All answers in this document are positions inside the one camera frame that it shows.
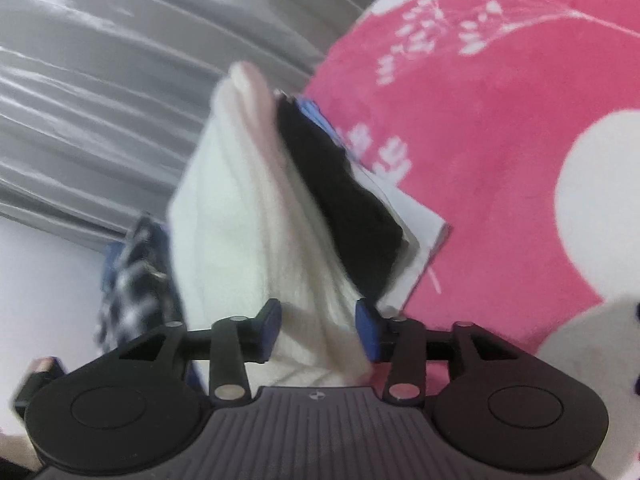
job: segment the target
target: patterned fabric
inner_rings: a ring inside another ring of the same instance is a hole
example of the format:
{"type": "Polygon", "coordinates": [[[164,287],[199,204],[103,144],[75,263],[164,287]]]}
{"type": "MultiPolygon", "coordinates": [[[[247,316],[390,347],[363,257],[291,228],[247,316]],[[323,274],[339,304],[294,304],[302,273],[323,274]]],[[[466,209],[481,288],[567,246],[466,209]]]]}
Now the patterned fabric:
{"type": "MultiPolygon", "coordinates": [[[[110,247],[112,257],[114,250],[110,247]]],[[[143,214],[127,233],[113,269],[109,262],[108,256],[95,337],[101,352],[162,324],[182,321],[170,277],[168,236],[151,216],[143,214]]]]}

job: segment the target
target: pile of clothes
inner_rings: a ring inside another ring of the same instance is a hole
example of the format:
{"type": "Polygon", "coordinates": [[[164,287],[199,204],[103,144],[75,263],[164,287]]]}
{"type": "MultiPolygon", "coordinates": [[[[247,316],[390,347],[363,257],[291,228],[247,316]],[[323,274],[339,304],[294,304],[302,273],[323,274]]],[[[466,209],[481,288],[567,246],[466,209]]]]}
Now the pile of clothes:
{"type": "Polygon", "coordinates": [[[107,352],[165,323],[200,330],[253,317],[277,298],[282,330],[271,360],[248,365],[252,390],[361,384],[370,363],[357,300],[399,313],[446,232],[359,166],[313,102],[271,91],[255,66],[236,63],[167,224],[142,215],[108,248],[98,345],[107,352]]]}

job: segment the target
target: curtain fold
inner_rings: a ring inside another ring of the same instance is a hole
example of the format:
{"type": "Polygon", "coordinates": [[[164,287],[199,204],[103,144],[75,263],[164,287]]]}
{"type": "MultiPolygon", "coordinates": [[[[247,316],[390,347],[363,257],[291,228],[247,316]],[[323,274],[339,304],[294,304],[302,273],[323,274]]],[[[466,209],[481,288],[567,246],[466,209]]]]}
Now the curtain fold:
{"type": "Polygon", "coordinates": [[[0,215],[100,249],[164,218],[239,59],[303,88],[372,0],[0,0],[0,215]]]}

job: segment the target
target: gray curtain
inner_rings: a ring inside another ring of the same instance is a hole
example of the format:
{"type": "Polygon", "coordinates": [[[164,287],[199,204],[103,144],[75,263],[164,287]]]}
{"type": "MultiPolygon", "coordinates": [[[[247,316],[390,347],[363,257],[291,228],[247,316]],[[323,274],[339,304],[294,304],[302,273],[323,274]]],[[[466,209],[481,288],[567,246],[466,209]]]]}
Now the gray curtain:
{"type": "Polygon", "coordinates": [[[299,91],[372,0],[0,0],[0,215],[100,249],[164,218],[216,81],[299,91]]]}

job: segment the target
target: plaid cloth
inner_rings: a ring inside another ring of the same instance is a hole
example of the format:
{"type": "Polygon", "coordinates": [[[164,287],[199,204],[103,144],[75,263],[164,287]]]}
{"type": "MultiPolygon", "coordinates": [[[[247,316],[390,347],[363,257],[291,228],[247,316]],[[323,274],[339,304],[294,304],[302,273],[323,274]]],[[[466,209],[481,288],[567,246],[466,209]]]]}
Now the plaid cloth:
{"type": "Polygon", "coordinates": [[[101,353],[157,326],[183,320],[171,280],[168,235],[158,222],[143,214],[124,243],[112,244],[110,251],[95,334],[101,353]]]}

